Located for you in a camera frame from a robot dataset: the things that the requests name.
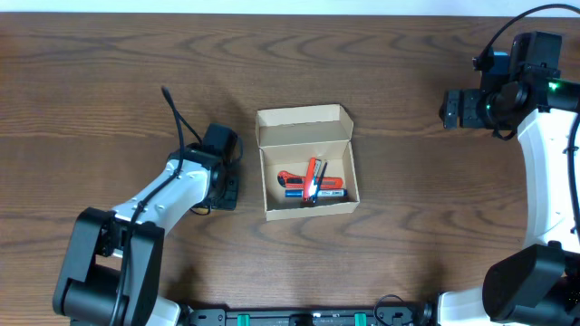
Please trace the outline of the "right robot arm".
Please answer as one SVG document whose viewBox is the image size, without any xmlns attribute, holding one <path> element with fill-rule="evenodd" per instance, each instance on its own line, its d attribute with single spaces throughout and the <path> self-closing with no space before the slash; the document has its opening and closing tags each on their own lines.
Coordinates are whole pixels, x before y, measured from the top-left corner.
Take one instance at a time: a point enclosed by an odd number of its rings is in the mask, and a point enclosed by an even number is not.
<svg viewBox="0 0 580 326">
<path fill-rule="evenodd" d="M 527 230 L 521 251 L 492 265 L 481 286 L 438 298 L 439 325 L 579 322 L 579 86 L 557 78 L 496 81 L 473 110 L 509 129 L 523 152 Z"/>
</svg>

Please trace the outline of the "red and white pliers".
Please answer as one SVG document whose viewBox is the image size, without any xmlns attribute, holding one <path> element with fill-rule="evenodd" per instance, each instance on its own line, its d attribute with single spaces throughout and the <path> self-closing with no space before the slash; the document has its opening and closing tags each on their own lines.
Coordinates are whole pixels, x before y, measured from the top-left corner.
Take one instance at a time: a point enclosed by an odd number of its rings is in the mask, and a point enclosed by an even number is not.
<svg viewBox="0 0 580 326">
<path fill-rule="evenodd" d="M 327 168 L 327 163 L 323 163 L 321 159 L 311 158 L 304 179 L 304 187 L 302 192 L 302 203 L 305 205 L 314 204 L 317 200 L 318 193 L 321 190 L 324 173 Z"/>
</svg>

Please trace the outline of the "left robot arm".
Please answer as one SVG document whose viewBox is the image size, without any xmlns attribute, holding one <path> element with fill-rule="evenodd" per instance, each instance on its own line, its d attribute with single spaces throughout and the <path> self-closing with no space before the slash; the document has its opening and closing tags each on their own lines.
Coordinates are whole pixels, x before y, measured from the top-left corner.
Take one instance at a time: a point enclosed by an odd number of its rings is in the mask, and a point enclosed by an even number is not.
<svg viewBox="0 0 580 326">
<path fill-rule="evenodd" d="M 139 194 L 109 211 L 88 207 L 73 226 L 53 310 L 89 325 L 145 325 L 158 301 L 164 238 L 194 206 L 232 210 L 232 145 L 173 152 Z"/>
</svg>

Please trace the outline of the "red utility knife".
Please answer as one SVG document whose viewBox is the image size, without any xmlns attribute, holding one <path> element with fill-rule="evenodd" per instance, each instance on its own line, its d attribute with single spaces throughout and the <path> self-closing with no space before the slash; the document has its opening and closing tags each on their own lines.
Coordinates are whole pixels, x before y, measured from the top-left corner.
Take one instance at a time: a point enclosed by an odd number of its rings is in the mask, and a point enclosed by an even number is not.
<svg viewBox="0 0 580 326">
<path fill-rule="evenodd" d="M 277 174 L 278 183 L 285 188 L 303 188 L 305 177 L 291 174 L 285 170 Z M 343 187 L 343 180 L 340 177 L 324 177 L 322 189 L 336 189 Z"/>
</svg>

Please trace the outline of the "blue marker pen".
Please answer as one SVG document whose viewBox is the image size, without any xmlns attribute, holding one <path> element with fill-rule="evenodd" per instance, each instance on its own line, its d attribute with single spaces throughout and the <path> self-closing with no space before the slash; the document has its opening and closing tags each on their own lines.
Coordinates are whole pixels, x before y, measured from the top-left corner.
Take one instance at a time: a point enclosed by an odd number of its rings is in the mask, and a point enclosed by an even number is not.
<svg viewBox="0 0 580 326">
<path fill-rule="evenodd" d="M 348 192 L 346 189 L 338 188 L 338 189 L 322 189 L 318 192 L 314 191 L 311 195 L 308 195 L 308 198 L 319 198 L 319 197 L 346 197 Z M 287 189 L 285 191 L 285 197 L 303 197 L 304 191 L 303 189 Z"/>
</svg>

